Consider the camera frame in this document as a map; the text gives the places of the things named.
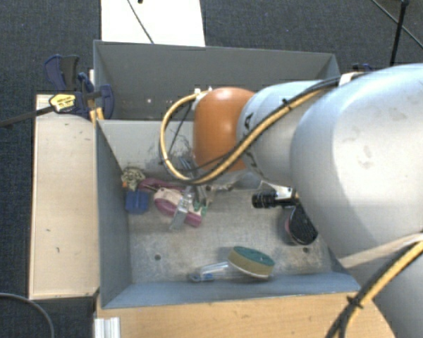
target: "yellow cable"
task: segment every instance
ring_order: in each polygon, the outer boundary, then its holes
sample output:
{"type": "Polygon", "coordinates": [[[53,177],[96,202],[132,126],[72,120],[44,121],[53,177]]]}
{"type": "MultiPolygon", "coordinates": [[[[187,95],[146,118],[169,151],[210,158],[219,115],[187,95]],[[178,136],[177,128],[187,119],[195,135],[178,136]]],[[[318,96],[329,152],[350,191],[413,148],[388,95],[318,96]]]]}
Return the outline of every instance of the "yellow cable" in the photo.
{"type": "MultiPolygon", "coordinates": [[[[396,277],[407,265],[413,262],[416,257],[423,253],[423,242],[416,243],[411,249],[404,253],[370,288],[370,290],[360,299],[360,305],[363,307],[366,303],[374,299],[374,297],[391,281],[396,277]]],[[[347,328],[354,321],[357,314],[362,309],[356,306],[356,309],[350,313],[348,317],[347,328]]]]}
{"type": "MultiPolygon", "coordinates": [[[[195,184],[204,184],[205,182],[214,179],[215,177],[222,174],[230,165],[235,163],[241,155],[244,153],[244,151],[248,148],[249,145],[251,145],[256,138],[260,136],[263,131],[268,129],[271,125],[273,125],[277,120],[281,119],[284,115],[292,111],[294,108],[297,108],[299,105],[303,104],[304,102],[310,100],[313,96],[317,95],[321,92],[320,90],[317,90],[315,92],[311,92],[309,94],[304,95],[303,97],[299,98],[298,100],[294,101],[291,104],[286,105],[284,108],[277,111],[275,114],[270,116],[268,119],[266,119],[262,124],[258,125],[251,133],[245,138],[244,142],[225,160],[223,161],[216,170],[210,172],[209,174],[205,175],[204,177],[195,180],[195,184]]],[[[183,104],[186,104],[189,101],[193,101],[196,99],[196,97],[199,94],[202,94],[203,92],[185,96],[184,98],[178,100],[177,102],[170,107],[170,109],[166,112],[166,115],[164,116],[162,122],[161,122],[161,130],[160,130],[160,150],[161,150],[161,156],[166,163],[167,168],[172,172],[172,174],[177,177],[180,180],[189,180],[189,177],[184,176],[182,173],[180,173],[176,168],[173,166],[172,162],[170,162],[168,153],[166,150],[166,142],[165,139],[165,131],[166,126],[168,125],[168,121],[172,114],[177,110],[178,107],[180,107],[183,104]]]]}

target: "gray carpet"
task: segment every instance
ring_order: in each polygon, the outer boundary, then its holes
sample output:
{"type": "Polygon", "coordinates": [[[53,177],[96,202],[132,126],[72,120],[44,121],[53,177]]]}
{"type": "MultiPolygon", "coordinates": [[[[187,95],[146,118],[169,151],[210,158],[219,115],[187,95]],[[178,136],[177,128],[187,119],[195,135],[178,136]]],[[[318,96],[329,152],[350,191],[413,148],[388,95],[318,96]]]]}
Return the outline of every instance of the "gray carpet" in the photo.
{"type": "MultiPolygon", "coordinates": [[[[395,24],[369,0],[200,0],[207,45],[334,53],[342,71],[353,63],[388,65],[395,24]]],[[[377,0],[398,16],[400,0],[377,0]]],[[[423,42],[423,0],[411,0],[405,25],[423,42]]],[[[30,111],[38,91],[51,89],[42,64],[77,54],[92,67],[100,34],[99,0],[0,0],[0,119],[30,111]]],[[[422,62],[403,33],[399,63],[422,62]]],[[[29,251],[32,122],[0,130],[0,292],[25,295],[29,251]]],[[[90,337],[92,300],[40,302],[57,337],[90,337]]],[[[48,337],[25,304],[0,300],[0,337],[48,337]]]]}

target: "white paper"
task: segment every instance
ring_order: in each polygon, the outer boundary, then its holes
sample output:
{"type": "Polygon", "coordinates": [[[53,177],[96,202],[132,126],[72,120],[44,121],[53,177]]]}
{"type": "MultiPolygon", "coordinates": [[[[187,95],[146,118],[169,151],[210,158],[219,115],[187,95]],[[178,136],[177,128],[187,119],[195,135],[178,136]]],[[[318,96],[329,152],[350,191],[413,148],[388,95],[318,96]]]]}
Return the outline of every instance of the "white paper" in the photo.
{"type": "MultiPolygon", "coordinates": [[[[199,0],[130,0],[155,44],[205,46],[199,0]]],[[[127,0],[102,0],[102,40],[150,43],[127,0]]]]}

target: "blue object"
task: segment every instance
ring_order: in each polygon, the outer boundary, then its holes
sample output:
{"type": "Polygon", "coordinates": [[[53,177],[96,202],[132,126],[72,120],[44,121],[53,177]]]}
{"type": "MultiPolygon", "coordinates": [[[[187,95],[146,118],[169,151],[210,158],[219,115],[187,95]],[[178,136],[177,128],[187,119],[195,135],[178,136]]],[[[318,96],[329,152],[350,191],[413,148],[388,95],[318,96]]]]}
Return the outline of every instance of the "blue object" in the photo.
{"type": "Polygon", "coordinates": [[[105,119],[111,119],[114,110],[114,95],[110,84],[105,84],[100,87],[102,93],[102,108],[104,109],[105,119]]]}
{"type": "Polygon", "coordinates": [[[94,85],[92,84],[91,80],[85,73],[79,73],[78,74],[78,81],[83,86],[83,83],[85,84],[86,92],[92,93],[94,91],[94,85]]]}
{"type": "Polygon", "coordinates": [[[55,90],[64,92],[66,90],[66,82],[63,78],[61,70],[61,55],[53,55],[44,63],[44,72],[46,79],[53,84],[55,90]]]}
{"type": "Polygon", "coordinates": [[[91,108],[87,105],[88,99],[99,99],[105,119],[110,119],[114,110],[114,95],[111,85],[100,87],[100,92],[94,92],[94,85],[85,73],[77,75],[78,56],[53,55],[44,63],[44,72],[47,80],[53,84],[58,92],[70,91],[75,95],[75,107],[57,111],[69,113],[90,119],[91,108]],[[81,92],[76,89],[76,81],[80,82],[81,92]]]}
{"type": "Polygon", "coordinates": [[[143,214],[149,206],[149,193],[142,190],[127,192],[125,210],[130,214],[143,214]]]}

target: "wooden plank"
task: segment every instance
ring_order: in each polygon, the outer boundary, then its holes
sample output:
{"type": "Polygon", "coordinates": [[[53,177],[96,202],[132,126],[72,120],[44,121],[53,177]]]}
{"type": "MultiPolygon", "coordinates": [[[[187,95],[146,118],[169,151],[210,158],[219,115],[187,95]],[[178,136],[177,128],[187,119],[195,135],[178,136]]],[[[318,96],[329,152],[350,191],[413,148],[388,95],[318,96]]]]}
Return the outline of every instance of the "wooden plank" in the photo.
{"type": "MultiPolygon", "coordinates": [[[[97,317],[121,319],[122,338],[324,338],[347,294],[102,310],[97,317]]],[[[348,329],[348,338],[394,338],[371,303],[348,329]]]]}
{"type": "MultiPolygon", "coordinates": [[[[38,96],[38,108],[48,96],[38,96]]],[[[92,123],[50,113],[36,119],[28,295],[92,296],[99,286],[92,123]]]]}

